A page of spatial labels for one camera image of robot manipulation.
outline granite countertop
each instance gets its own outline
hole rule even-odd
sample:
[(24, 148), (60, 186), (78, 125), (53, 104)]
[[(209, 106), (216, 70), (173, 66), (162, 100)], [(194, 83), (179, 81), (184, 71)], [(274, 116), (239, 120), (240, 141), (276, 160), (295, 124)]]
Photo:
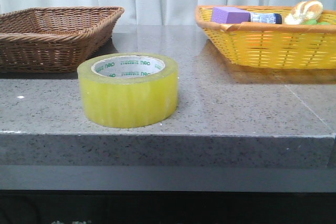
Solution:
[(84, 116), (76, 73), (0, 73), (0, 166), (334, 171), (336, 70), (233, 65), (196, 26), (117, 26), (112, 38), (95, 56), (178, 62), (175, 113), (146, 127), (103, 127)]

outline green object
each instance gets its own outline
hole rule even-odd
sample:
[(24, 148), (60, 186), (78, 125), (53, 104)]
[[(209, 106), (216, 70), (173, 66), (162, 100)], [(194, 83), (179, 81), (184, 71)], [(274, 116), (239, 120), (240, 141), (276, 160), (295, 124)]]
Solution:
[(317, 25), (331, 25), (331, 24), (329, 22), (322, 21), (322, 22), (317, 23)]
[(302, 23), (302, 25), (316, 25), (317, 20), (316, 19), (310, 19)]

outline tape core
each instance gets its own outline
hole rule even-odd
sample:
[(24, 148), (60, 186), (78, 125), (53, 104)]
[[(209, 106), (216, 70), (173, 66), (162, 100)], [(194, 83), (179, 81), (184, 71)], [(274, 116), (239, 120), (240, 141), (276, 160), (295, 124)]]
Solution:
[(113, 78), (145, 77), (158, 73), (165, 63), (156, 58), (141, 55), (126, 55), (97, 61), (91, 70), (100, 76)]

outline yellow tape roll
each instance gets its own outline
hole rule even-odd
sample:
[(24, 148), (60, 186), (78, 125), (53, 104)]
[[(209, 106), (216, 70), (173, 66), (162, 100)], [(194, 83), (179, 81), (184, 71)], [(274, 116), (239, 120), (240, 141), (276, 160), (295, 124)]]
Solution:
[(178, 69), (173, 59), (132, 52), (96, 57), (77, 69), (85, 115), (108, 127), (157, 123), (176, 109)]

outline bottle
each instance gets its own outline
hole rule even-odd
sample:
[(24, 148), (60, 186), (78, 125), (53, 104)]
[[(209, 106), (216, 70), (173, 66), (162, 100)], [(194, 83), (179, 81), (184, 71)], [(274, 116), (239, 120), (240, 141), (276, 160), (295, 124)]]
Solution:
[(282, 16), (278, 13), (250, 13), (251, 22), (282, 24)]

